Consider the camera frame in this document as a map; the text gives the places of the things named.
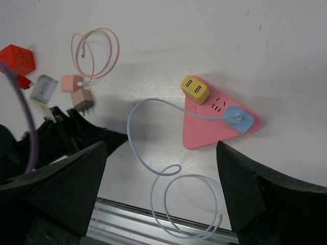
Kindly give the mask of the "blue charger plug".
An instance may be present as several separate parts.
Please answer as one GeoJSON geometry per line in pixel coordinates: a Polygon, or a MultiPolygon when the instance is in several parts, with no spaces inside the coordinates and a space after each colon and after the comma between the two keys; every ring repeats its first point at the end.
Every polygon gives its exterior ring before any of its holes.
{"type": "Polygon", "coordinates": [[[254,124],[254,118],[238,106],[229,106],[224,114],[224,120],[240,134],[246,133],[254,124]]]}

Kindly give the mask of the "pink charger plug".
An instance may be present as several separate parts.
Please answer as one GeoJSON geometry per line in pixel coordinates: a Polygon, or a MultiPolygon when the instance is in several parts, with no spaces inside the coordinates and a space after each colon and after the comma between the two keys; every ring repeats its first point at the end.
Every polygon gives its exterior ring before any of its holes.
{"type": "Polygon", "coordinates": [[[82,88],[83,77],[79,75],[67,75],[61,77],[61,91],[73,93],[82,88]]]}

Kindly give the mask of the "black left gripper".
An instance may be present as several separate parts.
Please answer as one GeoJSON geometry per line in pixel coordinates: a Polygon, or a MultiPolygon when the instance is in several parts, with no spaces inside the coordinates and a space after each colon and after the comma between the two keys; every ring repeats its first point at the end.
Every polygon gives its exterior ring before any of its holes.
{"type": "MultiPolygon", "coordinates": [[[[55,121],[45,118],[36,130],[38,154],[35,168],[44,167],[63,156],[70,156],[97,142],[106,144],[107,156],[128,141],[124,133],[93,125],[76,109],[64,114],[52,107],[55,121]]],[[[9,129],[1,125],[1,173],[23,174],[30,155],[30,133],[17,141],[9,129]]]]}

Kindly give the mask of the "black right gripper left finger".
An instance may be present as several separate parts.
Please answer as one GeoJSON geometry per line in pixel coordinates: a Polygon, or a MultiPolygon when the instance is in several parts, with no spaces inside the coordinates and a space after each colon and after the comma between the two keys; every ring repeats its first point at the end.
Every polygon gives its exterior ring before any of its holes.
{"type": "Polygon", "coordinates": [[[1,181],[1,244],[79,244],[107,159],[95,143],[46,167],[1,181]]]}

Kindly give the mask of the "yellow charger plug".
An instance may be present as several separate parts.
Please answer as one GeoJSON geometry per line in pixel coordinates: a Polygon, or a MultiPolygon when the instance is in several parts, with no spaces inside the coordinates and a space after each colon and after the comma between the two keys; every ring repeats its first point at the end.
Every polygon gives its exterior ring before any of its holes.
{"type": "Polygon", "coordinates": [[[198,78],[188,75],[180,84],[180,88],[186,97],[189,97],[198,105],[203,105],[209,97],[209,89],[198,78]]]}

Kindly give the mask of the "red cube adapter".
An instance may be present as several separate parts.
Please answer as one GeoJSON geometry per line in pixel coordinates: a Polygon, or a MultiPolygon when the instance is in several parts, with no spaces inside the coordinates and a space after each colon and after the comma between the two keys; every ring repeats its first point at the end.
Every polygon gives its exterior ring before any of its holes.
{"type": "Polygon", "coordinates": [[[17,75],[25,76],[36,69],[33,52],[13,44],[1,50],[1,62],[17,75]]]}

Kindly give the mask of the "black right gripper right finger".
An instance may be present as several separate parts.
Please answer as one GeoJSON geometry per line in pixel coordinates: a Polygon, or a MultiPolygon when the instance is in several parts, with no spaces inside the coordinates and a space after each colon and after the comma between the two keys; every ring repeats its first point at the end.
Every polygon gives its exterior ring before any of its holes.
{"type": "Polygon", "coordinates": [[[280,173],[221,141],[216,159],[239,244],[326,244],[326,187],[280,173]]]}

